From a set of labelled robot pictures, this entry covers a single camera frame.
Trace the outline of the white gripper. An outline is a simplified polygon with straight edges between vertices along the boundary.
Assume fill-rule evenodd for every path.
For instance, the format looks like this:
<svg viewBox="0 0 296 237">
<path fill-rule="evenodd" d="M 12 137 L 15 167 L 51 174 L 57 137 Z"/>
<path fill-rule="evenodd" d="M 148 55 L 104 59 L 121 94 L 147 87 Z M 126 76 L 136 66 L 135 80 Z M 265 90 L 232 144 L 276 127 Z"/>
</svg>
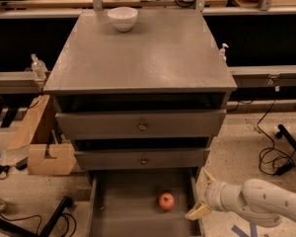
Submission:
<svg viewBox="0 0 296 237">
<path fill-rule="evenodd" d="M 217 211 L 229 211 L 234 202 L 234 190 L 231 185 L 226 182 L 216 181 L 216 179 L 208 173 L 203 171 L 207 184 L 209 185 L 205 192 L 206 202 L 199 201 L 194 207 L 185 214 L 187 220 L 197 220 L 212 212 L 213 208 Z"/>
</svg>

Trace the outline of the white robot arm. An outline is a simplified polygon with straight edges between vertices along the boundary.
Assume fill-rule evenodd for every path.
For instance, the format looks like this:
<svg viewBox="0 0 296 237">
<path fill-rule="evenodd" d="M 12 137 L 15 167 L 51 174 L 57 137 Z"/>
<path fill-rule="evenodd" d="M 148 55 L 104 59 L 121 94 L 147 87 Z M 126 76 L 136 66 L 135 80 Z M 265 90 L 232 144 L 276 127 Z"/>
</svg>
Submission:
<svg viewBox="0 0 296 237">
<path fill-rule="evenodd" d="M 272 228 L 284 216 L 296 222 L 296 194 L 261 179 L 249 179 L 241 185 L 218 181 L 207 171 L 203 200 L 185 215 L 198 220 L 212 211 L 234 212 L 255 225 Z"/>
</svg>

